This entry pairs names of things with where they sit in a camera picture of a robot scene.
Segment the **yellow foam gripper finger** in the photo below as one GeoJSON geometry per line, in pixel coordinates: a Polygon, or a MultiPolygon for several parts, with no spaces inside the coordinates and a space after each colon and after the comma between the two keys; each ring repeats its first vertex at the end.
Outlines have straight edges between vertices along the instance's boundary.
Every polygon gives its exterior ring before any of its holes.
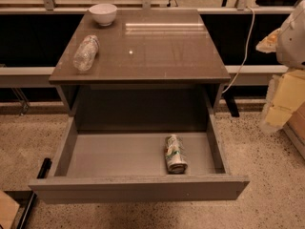
{"type": "Polygon", "coordinates": [[[276,52],[277,38],[280,34],[280,29],[276,29],[258,42],[255,49],[259,52],[271,53],[276,52]]]}
{"type": "Polygon", "coordinates": [[[261,113],[261,130],[269,134],[282,129],[304,102],[304,70],[288,70],[281,76],[274,75],[261,113]]]}

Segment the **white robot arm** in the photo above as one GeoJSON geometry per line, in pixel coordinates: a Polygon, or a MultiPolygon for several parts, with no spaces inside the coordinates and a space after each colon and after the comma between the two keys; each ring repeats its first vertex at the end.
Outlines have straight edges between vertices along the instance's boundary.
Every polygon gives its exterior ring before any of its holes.
{"type": "Polygon", "coordinates": [[[265,133],[274,133],[282,129],[305,102],[305,1],[255,49],[274,52],[277,61],[288,67],[287,72],[274,75],[270,80],[262,111],[260,128],[265,133]]]}

